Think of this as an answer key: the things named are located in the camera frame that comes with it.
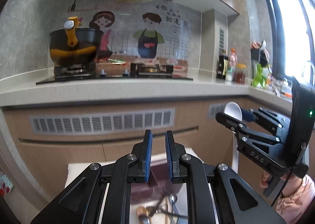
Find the pink sleeve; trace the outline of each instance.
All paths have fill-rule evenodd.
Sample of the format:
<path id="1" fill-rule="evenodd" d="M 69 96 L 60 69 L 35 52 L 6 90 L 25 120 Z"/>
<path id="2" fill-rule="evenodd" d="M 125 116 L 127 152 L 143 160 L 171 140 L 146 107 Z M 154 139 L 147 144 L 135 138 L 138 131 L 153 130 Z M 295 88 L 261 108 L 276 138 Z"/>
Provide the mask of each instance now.
<path id="1" fill-rule="evenodd" d="M 296 192 L 289 197 L 279 197 L 276 211 L 287 224 L 295 224 L 302 217 L 314 196 L 314 182 L 310 176 L 306 175 Z"/>

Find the window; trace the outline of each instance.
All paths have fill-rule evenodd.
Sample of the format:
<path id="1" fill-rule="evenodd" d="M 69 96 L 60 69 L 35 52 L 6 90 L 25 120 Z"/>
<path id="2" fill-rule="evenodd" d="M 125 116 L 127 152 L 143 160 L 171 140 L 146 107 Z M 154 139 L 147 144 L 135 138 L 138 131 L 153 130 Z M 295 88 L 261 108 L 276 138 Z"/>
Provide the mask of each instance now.
<path id="1" fill-rule="evenodd" d="M 313 83 L 315 9 L 309 0 L 267 0 L 273 38 L 273 73 Z"/>

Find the kitchen vent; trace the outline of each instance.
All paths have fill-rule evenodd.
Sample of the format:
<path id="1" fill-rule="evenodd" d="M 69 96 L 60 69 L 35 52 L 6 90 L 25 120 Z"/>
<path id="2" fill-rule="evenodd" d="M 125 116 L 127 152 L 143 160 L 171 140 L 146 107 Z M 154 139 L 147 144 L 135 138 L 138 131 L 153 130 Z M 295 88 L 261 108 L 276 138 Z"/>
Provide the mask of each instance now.
<path id="1" fill-rule="evenodd" d="M 219 52 L 224 50 L 224 30 L 220 29 Z"/>
<path id="2" fill-rule="evenodd" d="M 214 119 L 217 113 L 224 112 L 225 105 L 226 103 L 209 105 L 208 119 Z"/>
<path id="3" fill-rule="evenodd" d="M 175 108 L 90 115 L 30 116 L 34 134 L 91 135 L 169 127 Z"/>

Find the cartoon boy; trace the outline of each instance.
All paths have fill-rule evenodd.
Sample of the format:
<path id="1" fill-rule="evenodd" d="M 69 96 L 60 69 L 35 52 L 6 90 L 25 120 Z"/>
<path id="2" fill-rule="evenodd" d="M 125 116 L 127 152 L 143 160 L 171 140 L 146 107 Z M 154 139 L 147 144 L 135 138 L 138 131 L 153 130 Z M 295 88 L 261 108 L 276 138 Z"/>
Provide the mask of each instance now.
<path id="1" fill-rule="evenodd" d="M 164 43 L 164 38 L 154 27 L 160 24 L 162 19 L 158 14 L 153 13 L 146 13 L 142 18 L 147 28 L 133 34 L 133 37 L 138 39 L 138 53 L 141 58 L 155 58 L 157 46 Z"/>

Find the gas stove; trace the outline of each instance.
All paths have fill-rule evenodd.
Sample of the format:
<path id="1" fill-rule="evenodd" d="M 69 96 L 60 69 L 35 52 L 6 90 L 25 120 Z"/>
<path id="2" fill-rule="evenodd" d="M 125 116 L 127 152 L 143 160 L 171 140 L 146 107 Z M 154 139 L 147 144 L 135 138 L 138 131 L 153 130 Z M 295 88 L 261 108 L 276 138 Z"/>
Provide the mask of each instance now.
<path id="1" fill-rule="evenodd" d="M 129 79 L 129 78 L 139 78 L 139 79 L 183 79 L 190 80 L 192 78 L 187 78 L 179 75 L 173 74 L 173 66 L 171 65 L 145 65 L 140 63 L 131 63 L 130 72 L 125 70 L 119 76 L 106 75 L 96 75 L 95 63 L 89 63 L 87 65 L 76 65 L 72 67 L 55 67 L 54 76 L 43 81 L 37 82 L 36 84 L 45 84 L 52 82 L 65 82 L 65 81 L 76 81 L 85 79 Z"/>

